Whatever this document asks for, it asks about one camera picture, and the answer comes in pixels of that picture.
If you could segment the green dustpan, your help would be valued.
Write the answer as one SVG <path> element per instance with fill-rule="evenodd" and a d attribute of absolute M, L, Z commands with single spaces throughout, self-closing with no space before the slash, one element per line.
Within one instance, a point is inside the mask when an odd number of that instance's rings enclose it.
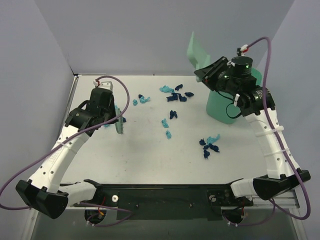
<path fill-rule="evenodd" d="M 191 33 L 186 55 L 194 70 L 202 69 L 212 63 L 211 56 L 197 41 L 194 31 Z"/>

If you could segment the green hand brush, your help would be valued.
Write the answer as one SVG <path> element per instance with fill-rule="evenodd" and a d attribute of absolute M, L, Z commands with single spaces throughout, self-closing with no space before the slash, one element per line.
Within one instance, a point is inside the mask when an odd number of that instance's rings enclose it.
<path fill-rule="evenodd" d="M 118 116 L 122 113 L 122 111 L 117 106 L 115 106 L 115 113 L 116 113 L 116 116 Z M 116 132 L 122 135 L 124 133 L 124 118 L 122 115 L 117 119 L 114 125 L 115 125 Z"/>

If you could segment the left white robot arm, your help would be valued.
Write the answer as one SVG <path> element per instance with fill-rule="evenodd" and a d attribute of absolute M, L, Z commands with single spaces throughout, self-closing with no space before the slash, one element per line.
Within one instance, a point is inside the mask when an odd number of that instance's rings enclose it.
<path fill-rule="evenodd" d="M 96 87 L 89 100 L 70 111 L 65 120 L 56 146 L 57 151 L 48 156 L 28 180 L 20 180 L 15 189 L 22 200 L 51 219 L 58 218 L 74 204 L 87 201 L 92 206 L 99 205 L 103 193 L 99 183 L 83 180 L 69 186 L 61 186 L 62 178 L 83 144 L 93 135 L 94 130 L 82 130 L 106 122 L 116 117 L 112 87 Z"/>

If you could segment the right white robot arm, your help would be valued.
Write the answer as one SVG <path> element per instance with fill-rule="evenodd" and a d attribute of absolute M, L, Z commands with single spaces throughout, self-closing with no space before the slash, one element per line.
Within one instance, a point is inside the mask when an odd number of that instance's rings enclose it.
<path fill-rule="evenodd" d="M 233 104 L 252 127 L 266 162 L 266 175 L 232 182 L 223 192 L 224 201 L 236 204 L 241 197 L 258 196 L 269 200 L 290 191 L 311 179 L 308 170 L 296 163 L 279 125 L 275 102 L 268 90 L 263 90 L 252 75 L 253 60 L 237 56 L 228 60 L 221 57 L 194 74 L 211 91 L 232 96 Z"/>

